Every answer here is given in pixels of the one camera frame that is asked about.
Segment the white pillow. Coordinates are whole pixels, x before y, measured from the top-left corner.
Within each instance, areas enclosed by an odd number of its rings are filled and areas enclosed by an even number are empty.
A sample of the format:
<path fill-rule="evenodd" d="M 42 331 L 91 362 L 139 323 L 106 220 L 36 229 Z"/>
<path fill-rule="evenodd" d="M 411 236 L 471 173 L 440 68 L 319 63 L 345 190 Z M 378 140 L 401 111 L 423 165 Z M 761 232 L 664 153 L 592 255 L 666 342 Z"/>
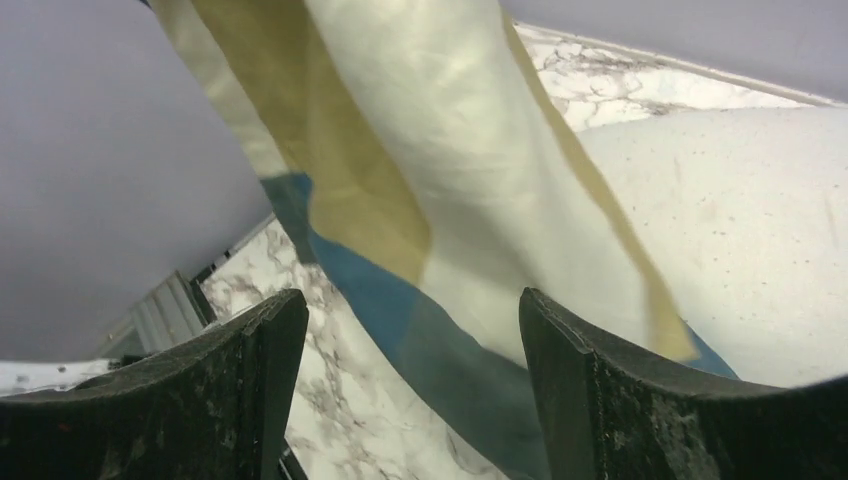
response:
<path fill-rule="evenodd" d="M 847 372 L 847 111 L 676 113 L 580 141 L 670 284 L 742 379 Z"/>

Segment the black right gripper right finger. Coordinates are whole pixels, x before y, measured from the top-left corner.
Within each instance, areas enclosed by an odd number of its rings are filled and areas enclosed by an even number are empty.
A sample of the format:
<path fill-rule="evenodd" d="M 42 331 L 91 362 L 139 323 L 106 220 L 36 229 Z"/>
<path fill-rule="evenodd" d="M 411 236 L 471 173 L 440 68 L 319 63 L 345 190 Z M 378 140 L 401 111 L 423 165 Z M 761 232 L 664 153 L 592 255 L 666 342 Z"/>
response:
<path fill-rule="evenodd" d="M 702 372 L 528 288 L 519 322 L 556 479 L 843 479 L 847 381 L 781 389 Z"/>

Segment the blue yellow patchwork pillowcase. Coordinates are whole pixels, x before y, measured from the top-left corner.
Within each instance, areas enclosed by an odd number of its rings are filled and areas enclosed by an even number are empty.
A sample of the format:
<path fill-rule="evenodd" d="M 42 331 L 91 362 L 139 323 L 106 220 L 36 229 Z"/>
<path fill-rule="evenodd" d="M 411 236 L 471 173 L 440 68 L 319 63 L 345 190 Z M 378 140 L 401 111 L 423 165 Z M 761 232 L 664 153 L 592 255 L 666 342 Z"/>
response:
<path fill-rule="evenodd" d="M 549 468 L 519 299 L 697 369 L 624 209 L 496 1 L 155 1 L 305 263 L 392 367 L 513 479 Z"/>

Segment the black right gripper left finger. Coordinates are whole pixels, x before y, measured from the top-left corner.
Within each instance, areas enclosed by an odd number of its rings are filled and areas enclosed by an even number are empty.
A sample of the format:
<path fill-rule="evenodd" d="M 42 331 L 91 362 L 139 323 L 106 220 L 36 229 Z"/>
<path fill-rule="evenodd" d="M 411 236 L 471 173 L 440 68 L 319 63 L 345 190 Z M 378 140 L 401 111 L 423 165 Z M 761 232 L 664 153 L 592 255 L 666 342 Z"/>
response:
<path fill-rule="evenodd" d="M 286 290 L 64 391 L 1 401 L 5 479 L 302 479 L 285 441 L 309 311 Z"/>

